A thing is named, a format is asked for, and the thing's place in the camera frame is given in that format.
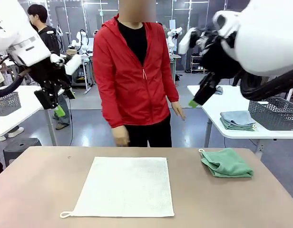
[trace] white shoe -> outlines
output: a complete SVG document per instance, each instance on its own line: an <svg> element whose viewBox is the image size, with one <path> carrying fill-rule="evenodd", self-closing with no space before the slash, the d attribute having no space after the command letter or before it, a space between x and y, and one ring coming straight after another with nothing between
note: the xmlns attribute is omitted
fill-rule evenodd
<svg viewBox="0 0 293 228"><path fill-rule="evenodd" d="M6 140L6 137L4 135L0 136L0 142L5 141L5 140Z"/></svg>
<svg viewBox="0 0 293 228"><path fill-rule="evenodd" d="M13 138L24 131L23 127L19 127L15 132L8 133L8 138Z"/></svg>

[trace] brown table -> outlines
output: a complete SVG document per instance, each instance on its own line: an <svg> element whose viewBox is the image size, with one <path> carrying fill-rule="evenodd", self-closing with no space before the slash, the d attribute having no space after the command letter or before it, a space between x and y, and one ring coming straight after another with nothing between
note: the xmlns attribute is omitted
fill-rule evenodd
<svg viewBox="0 0 293 228"><path fill-rule="evenodd" d="M0 175L0 228L293 228L291 196L250 150L236 151L253 178L214 178L197 149L30 147ZM61 219L95 156L167 157L175 216Z"/></svg>

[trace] basket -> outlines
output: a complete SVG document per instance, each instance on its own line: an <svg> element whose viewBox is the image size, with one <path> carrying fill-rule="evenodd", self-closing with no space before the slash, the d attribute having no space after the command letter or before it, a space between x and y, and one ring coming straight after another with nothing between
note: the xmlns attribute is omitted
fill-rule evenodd
<svg viewBox="0 0 293 228"><path fill-rule="evenodd" d="M18 92L0 98L0 116L7 116L21 108Z"/></svg>
<svg viewBox="0 0 293 228"><path fill-rule="evenodd" d="M250 101L251 117L268 130L293 131L293 103L277 96L263 101L268 104Z"/></svg>

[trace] person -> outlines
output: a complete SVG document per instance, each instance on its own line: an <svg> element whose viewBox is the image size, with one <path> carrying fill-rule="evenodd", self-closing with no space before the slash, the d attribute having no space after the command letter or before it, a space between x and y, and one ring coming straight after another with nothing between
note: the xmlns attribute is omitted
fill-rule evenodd
<svg viewBox="0 0 293 228"><path fill-rule="evenodd" d="M94 38L93 64L103 116L117 146L171 147L170 111L178 102L164 30L149 23L147 0L120 0L119 14Z"/></svg>
<svg viewBox="0 0 293 228"><path fill-rule="evenodd" d="M60 55L58 38L56 36L57 31L55 28L46 25L46 20L48 17L46 8L43 5L33 4L29 6L27 13L29 14L30 22L35 26L35 28L38 29L39 36L47 48L51 52ZM69 110L63 94L58 96L58 103L64 110L65 116L58 117L56 114L54 114L53 118L58 121L56 130L61 130L70 124Z"/></svg>
<svg viewBox="0 0 293 228"><path fill-rule="evenodd" d="M1 66L2 66L2 68L0 68L0 87L5 86L5 84L4 84L5 79L4 79L1 72L6 73L6 71L7 71L7 66L5 63L2 63ZM7 137L13 138L13 137L17 136L18 134L21 134L23 131L24 131L23 127L16 126L8 132ZM6 140L6 137L4 135L0 136L0 142L2 142L4 140Z"/></svg>

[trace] person in black jacket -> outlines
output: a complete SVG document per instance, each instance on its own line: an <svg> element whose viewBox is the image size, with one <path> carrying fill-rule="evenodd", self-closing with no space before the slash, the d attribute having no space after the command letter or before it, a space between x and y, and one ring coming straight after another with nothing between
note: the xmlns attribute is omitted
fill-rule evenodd
<svg viewBox="0 0 293 228"><path fill-rule="evenodd" d="M56 36L57 31L55 28L46 25L46 20L48 16L46 8L42 5L33 4L29 6L27 13L29 14L30 22L32 23L33 27L38 31L39 36L41 37L47 48L52 53L60 55L59 42ZM70 118L68 106L63 95L60 95L58 97L58 103L65 112L65 116L63 117L57 117L56 114L54 116L54 119L58 120L56 130L61 130L69 126Z"/></svg>

